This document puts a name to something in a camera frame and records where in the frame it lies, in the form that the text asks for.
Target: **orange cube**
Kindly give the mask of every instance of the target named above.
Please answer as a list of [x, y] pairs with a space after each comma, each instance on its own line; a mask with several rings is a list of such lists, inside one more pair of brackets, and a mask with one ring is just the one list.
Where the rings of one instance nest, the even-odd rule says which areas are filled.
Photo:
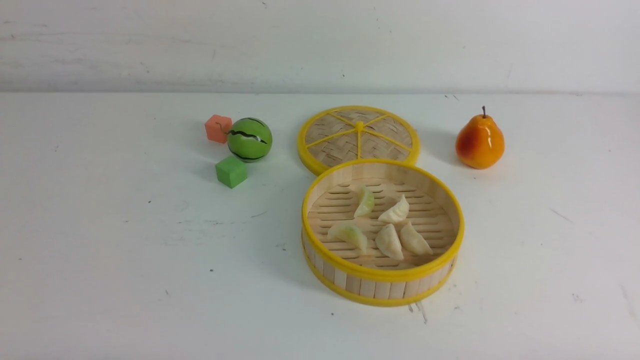
[[204, 128], [207, 131], [207, 139], [226, 143], [227, 133], [231, 130], [231, 118], [213, 115], [211, 119], [204, 123]]

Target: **green ball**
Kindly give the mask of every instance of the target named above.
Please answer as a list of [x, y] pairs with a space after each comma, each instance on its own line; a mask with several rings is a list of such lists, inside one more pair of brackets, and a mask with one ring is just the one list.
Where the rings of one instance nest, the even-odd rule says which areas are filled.
[[245, 163], [253, 163], [267, 156], [272, 141], [267, 124], [253, 117], [236, 121], [227, 136], [229, 150]]

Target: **white wall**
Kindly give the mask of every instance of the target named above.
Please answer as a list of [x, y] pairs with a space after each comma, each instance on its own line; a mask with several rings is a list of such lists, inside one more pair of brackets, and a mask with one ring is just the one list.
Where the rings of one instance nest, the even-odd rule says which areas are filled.
[[640, 92], [638, 0], [2, 0], [0, 90]]

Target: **yellow plastic rim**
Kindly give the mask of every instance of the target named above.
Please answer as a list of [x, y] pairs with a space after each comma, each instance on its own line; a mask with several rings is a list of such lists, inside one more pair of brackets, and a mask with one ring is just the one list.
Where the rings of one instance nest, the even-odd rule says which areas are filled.
[[[307, 219], [307, 206], [309, 197], [313, 189], [318, 185], [322, 179], [331, 174], [334, 171], [340, 170], [345, 167], [350, 167], [353, 165], [361, 164], [361, 163], [385, 163], [390, 165], [395, 165], [399, 167], [408, 168], [410, 170], [414, 170], [416, 172], [420, 172], [422, 175], [430, 178], [434, 181], [438, 186], [440, 186], [447, 195], [453, 200], [453, 203], [456, 205], [456, 211], [458, 212], [458, 216], [460, 217], [460, 226], [458, 228], [458, 235], [456, 239], [453, 241], [451, 247], [445, 251], [439, 258], [430, 261], [421, 266], [416, 266], [415, 268], [403, 269], [403, 270], [382, 270], [376, 268], [366, 268], [360, 265], [356, 265], [350, 261], [342, 259], [338, 255], [330, 252], [321, 242], [318, 240], [317, 236], [314, 234], [313, 230], [311, 230], [311, 226], [309, 225], [309, 221]], [[453, 195], [452, 191], [444, 185], [444, 183], [439, 180], [434, 175], [429, 172], [424, 171], [423, 169], [416, 167], [414, 165], [409, 165], [404, 162], [394, 161], [394, 160], [384, 160], [384, 159], [360, 159], [349, 161], [337, 166], [332, 167], [329, 171], [322, 173], [320, 176], [314, 180], [314, 182], [309, 187], [307, 194], [305, 195], [305, 199], [302, 202], [302, 226], [304, 232], [307, 234], [309, 244], [313, 247], [313, 249], [320, 255], [320, 257], [326, 261], [327, 263], [333, 265], [335, 268], [342, 270], [343, 272], [360, 277], [362, 279], [373, 280], [373, 281], [384, 281], [384, 282], [392, 282], [392, 281], [413, 281], [420, 279], [424, 276], [427, 276], [440, 268], [442, 268], [446, 263], [453, 260], [453, 258], [458, 253], [460, 249], [460, 245], [462, 244], [462, 238], [465, 234], [465, 219], [462, 214], [462, 209], [460, 208], [460, 204], [456, 199], [455, 195]]]
[[414, 304], [432, 295], [436, 291], [438, 291], [447, 282], [447, 280], [449, 280], [449, 276], [451, 276], [451, 274], [453, 273], [453, 270], [456, 268], [456, 264], [453, 264], [453, 266], [451, 267], [451, 270], [449, 270], [449, 273], [442, 280], [440, 280], [440, 282], [435, 284], [435, 286], [425, 291], [424, 293], [420, 293], [416, 296], [402, 298], [402, 299], [374, 299], [374, 298], [364, 297], [358, 294], [354, 294], [350, 291], [347, 291], [337, 286], [331, 281], [327, 280], [327, 278], [325, 278], [322, 274], [320, 274], [318, 269], [316, 269], [316, 267], [311, 263], [311, 260], [307, 256], [306, 252], [304, 252], [304, 255], [305, 255], [305, 260], [307, 261], [307, 265], [311, 269], [311, 272], [313, 272], [314, 275], [317, 277], [317, 279], [320, 280], [320, 282], [322, 282], [327, 288], [329, 288], [329, 290], [340, 295], [341, 297], [344, 297], [345, 299], [355, 301], [360, 304], [370, 305], [370, 306], [394, 307], [394, 306]]
[[[352, 124], [351, 121], [344, 119], [336, 114], [333, 114], [333, 112], [335, 111], [339, 111], [339, 110], [370, 110], [370, 111], [375, 111], [378, 113], [383, 114], [380, 117], [377, 117], [373, 120], [370, 120], [368, 122], [366, 122], [365, 124], [360, 124], [358, 126], [358, 124]], [[316, 142], [307, 144], [305, 141], [305, 137], [307, 135], [307, 131], [309, 130], [309, 128], [311, 127], [311, 125], [313, 125], [316, 120], [320, 119], [321, 117], [325, 116], [325, 115], [331, 115], [333, 117], [335, 117], [336, 119], [339, 119], [343, 122], [346, 122], [349, 125], [353, 126], [353, 129], [347, 130], [347, 131], [342, 131], [340, 133], [336, 133], [336, 134], [332, 134], [327, 136], [326, 138], [320, 139]], [[407, 146], [404, 146], [401, 143], [398, 143], [397, 141], [384, 136], [382, 134], [379, 133], [375, 133], [373, 131], [369, 131], [364, 129], [364, 127], [368, 124], [371, 124], [372, 122], [376, 122], [378, 120], [384, 119], [385, 117], [390, 117], [392, 119], [394, 119], [395, 121], [399, 122], [406, 130], [407, 132], [409, 132], [409, 135], [411, 136], [411, 148], [408, 148]], [[391, 142], [399, 147], [404, 148], [405, 150], [407, 150], [409, 152], [409, 155], [407, 155], [406, 159], [404, 159], [402, 161], [402, 163], [407, 163], [407, 164], [411, 164], [414, 165], [416, 163], [416, 161], [418, 161], [418, 155], [420, 154], [420, 138], [418, 137], [418, 134], [415, 132], [415, 130], [411, 127], [411, 125], [409, 125], [409, 123], [407, 123], [406, 121], [404, 121], [404, 119], [402, 119], [401, 117], [397, 116], [396, 114], [390, 113], [387, 110], [383, 110], [383, 109], [378, 109], [378, 108], [372, 108], [370, 106], [359, 106], [359, 105], [352, 105], [352, 106], [339, 106], [337, 108], [331, 108], [328, 110], [324, 110], [322, 112], [319, 112], [317, 114], [315, 114], [314, 116], [312, 116], [309, 120], [307, 120], [307, 122], [302, 126], [302, 128], [300, 129], [300, 132], [298, 133], [298, 155], [300, 156], [300, 160], [302, 161], [302, 163], [304, 164], [304, 166], [309, 169], [309, 171], [311, 171], [312, 173], [314, 173], [315, 175], [320, 175], [323, 172], [327, 171], [329, 169], [329, 166], [321, 163], [320, 161], [316, 160], [315, 157], [313, 157], [313, 155], [311, 155], [311, 153], [309, 152], [309, 147], [316, 145], [318, 143], [321, 143], [325, 140], [329, 140], [331, 138], [334, 138], [336, 136], [340, 136], [340, 135], [344, 135], [344, 134], [348, 134], [348, 133], [354, 133], [357, 132], [358, 133], [358, 154], [357, 154], [357, 159], [360, 159], [360, 136], [362, 133], [369, 133], [371, 135], [380, 137], [385, 139], [388, 142]]]

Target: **dumpling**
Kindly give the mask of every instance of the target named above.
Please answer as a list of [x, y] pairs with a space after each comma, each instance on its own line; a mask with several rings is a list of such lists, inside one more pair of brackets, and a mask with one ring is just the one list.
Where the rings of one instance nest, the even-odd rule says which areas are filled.
[[393, 224], [387, 224], [380, 229], [376, 236], [376, 245], [384, 255], [395, 260], [404, 259], [402, 245]]
[[339, 222], [329, 228], [327, 233], [329, 239], [340, 239], [348, 242], [362, 252], [367, 252], [367, 237], [360, 228], [351, 222]]
[[409, 203], [404, 198], [404, 194], [400, 198], [400, 201], [393, 205], [389, 210], [386, 210], [378, 217], [378, 221], [389, 222], [391, 224], [397, 224], [406, 219], [409, 214]]
[[358, 199], [360, 201], [360, 205], [356, 209], [356, 212], [353, 214], [353, 217], [361, 217], [373, 210], [373, 206], [375, 205], [375, 200], [373, 198], [373, 193], [368, 187], [362, 185], [360, 189], [358, 189]]
[[410, 221], [400, 230], [400, 244], [416, 255], [433, 255], [429, 243], [413, 228]]

